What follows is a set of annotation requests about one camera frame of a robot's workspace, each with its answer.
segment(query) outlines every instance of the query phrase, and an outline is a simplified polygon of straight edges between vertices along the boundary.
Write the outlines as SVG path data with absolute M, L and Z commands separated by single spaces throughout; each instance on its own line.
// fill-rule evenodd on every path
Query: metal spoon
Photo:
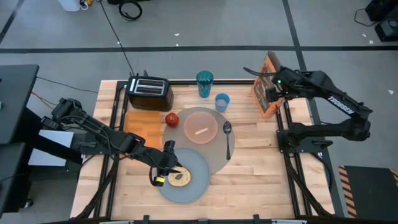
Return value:
M 231 159 L 231 154 L 229 153 L 229 139 L 228 135 L 231 133 L 232 127 L 229 121 L 225 121 L 224 123 L 224 133 L 226 134 L 226 159 Z

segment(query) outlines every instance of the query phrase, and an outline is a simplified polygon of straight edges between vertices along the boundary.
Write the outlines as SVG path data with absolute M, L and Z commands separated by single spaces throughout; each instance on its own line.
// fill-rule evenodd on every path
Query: white container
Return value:
M 58 2 L 68 12 L 76 12 L 80 9 L 79 0 L 58 0 Z

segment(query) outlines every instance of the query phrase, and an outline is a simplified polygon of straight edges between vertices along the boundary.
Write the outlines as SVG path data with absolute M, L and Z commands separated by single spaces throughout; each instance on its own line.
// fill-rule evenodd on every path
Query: orange cutting board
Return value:
M 123 131 L 143 137 L 145 146 L 162 149 L 161 118 L 159 111 L 128 111 Z

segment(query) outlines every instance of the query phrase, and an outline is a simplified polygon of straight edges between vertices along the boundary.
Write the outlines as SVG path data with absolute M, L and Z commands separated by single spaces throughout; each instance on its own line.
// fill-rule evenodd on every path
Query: pink bowl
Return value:
M 184 122 L 184 133 L 197 144 L 208 143 L 216 136 L 218 125 L 216 119 L 206 112 L 195 112 Z

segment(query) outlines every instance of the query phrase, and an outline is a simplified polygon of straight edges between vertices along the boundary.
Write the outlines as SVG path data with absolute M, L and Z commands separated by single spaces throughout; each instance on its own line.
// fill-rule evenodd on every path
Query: gray floor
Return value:
M 301 46 L 382 46 L 372 27 L 354 23 L 355 10 L 369 0 L 289 0 Z M 0 29 L 6 24 L 15 0 L 0 1 Z M 221 45 L 293 46 L 284 6 L 280 0 L 152 0 L 142 2 L 139 21 L 122 19 L 115 6 L 104 3 L 125 47 L 175 47 Z M 368 21 L 362 12 L 358 20 Z M 57 1 L 25 0 L 1 49 L 64 49 L 119 47 L 98 3 L 87 11 L 65 12 Z M 165 78 L 195 78 L 209 70 L 216 78 L 252 78 L 243 66 L 258 69 L 266 51 L 128 52 L 136 72 Z M 276 51 L 282 64 L 299 68 L 294 51 Z M 365 142 L 331 138 L 330 157 L 337 166 L 391 167 L 398 170 L 393 142 L 398 125 L 395 116 L 398 52 L 303 52 L 308 70 L 323 70 L 335 85 L 374 110 L 371 137 Z M 129 67 L 122 53 L 0 54 L 0 64 L 36 63 L 39 76 L 78 88 L 97 90 L 100 80 L 126 79 Z M 391 95 L 388 90 L 397 91 Z M 92 114 L 96 95 L 37 80 L 34 91 L 57 102 L 72 97 Z M 317 100 L 321 119 L 339 122 L 344 115 L 324 100 Z M 28 107 L 39 116 L 48 110 L 35 97 Z M 35 205 L 17 214 L 6 214 L 0 223 L 43 223 L 69 217 L 76 187 L 75 177 L 35 181 L 31 196 Z

